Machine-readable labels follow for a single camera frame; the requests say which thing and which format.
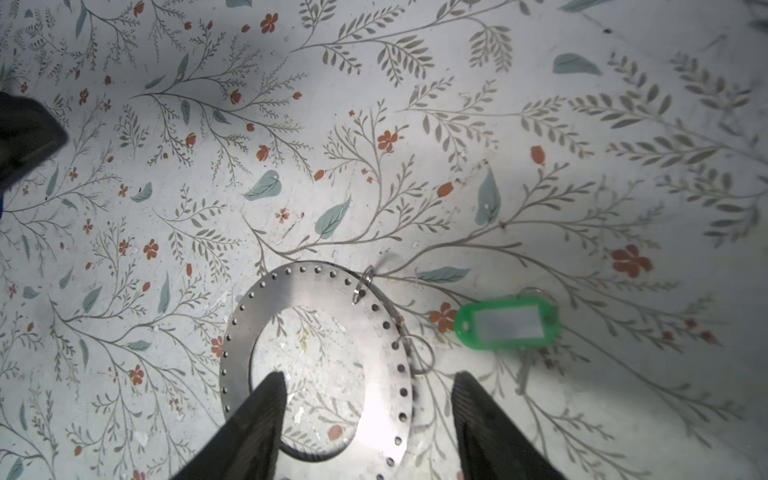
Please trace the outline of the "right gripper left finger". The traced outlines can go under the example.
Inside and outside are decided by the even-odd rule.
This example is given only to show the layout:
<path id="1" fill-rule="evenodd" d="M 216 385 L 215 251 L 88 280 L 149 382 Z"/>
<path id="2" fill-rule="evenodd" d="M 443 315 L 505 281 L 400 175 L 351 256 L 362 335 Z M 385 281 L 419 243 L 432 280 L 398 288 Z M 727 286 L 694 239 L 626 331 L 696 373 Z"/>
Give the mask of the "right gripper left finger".
<path id="1" fill-rule="evenodd" d="M 272 479 L 286 404 L 284 374 L 272 372 L 175 478 Z"/>

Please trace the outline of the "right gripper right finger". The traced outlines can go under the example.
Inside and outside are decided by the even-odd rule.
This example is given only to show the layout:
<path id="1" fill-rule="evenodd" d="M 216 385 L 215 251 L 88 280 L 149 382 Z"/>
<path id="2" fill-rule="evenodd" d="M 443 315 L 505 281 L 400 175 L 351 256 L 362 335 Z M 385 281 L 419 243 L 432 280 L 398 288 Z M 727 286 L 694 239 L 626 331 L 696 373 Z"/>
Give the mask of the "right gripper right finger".
<path id="1" fill-rule="evenodd" d="M 471 373 L 455 375 L 451 402 L 465 479 L 565 479 Z"/>

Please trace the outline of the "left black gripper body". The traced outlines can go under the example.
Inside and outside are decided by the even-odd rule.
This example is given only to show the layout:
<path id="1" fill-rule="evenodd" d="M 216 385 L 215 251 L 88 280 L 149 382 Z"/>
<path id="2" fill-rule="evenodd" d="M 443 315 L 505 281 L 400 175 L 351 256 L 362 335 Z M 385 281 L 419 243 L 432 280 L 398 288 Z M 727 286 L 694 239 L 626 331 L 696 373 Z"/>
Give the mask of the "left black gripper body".
<path id="1" fill-rule="evenodd" d="M 1 93 L 1 191 L 58 152 L 68 134 L 40 102 Z"/>

